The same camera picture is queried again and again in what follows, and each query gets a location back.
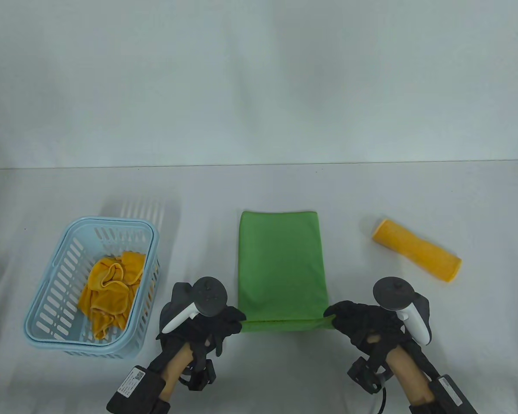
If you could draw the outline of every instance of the white wall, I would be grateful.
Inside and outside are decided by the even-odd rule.
[[[518,158],[518,0],[0,0],[0,167]]]

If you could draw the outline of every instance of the label sticker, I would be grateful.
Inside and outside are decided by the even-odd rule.
[[[458,396],[458,394],[455,392],[451,384],[449,384],[449,381],[447,381],[444,377],[441,377],[439,379],[440,384],[445,388],[445,391],[447,391],[447,394],[451,397],[455,405],[458,407],[460,404],[462,404],[461,398]]]
[[[144,371],[134,367],[130,371],[129,375],[127,375],[121,386],[117,388],[117,392],[123,395],[123,397],[129,398],[134,389],[138,386],[138,384],[140,384],[142,378],[144,378],[144,374],[146,374]]]

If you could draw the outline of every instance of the black cable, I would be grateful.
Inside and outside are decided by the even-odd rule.
[[[385,408],[385,398],[387,397],[387,393],[385,392],[385,387],[382,389],[382,405],[380,406],[380,409],[378,410],[378,414],[382,414]]]

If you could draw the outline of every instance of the green towel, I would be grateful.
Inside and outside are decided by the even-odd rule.
[[[318,215],[252,213],[240,219],[238,308],[243,332],[332,328]]]

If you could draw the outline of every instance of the crumpled yellow cloth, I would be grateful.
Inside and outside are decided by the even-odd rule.
[[[78,307],[91,320],[96,339],[104,339],[110,326],[125,330],[145,262],[145,254],[124,252],[92,268]]]

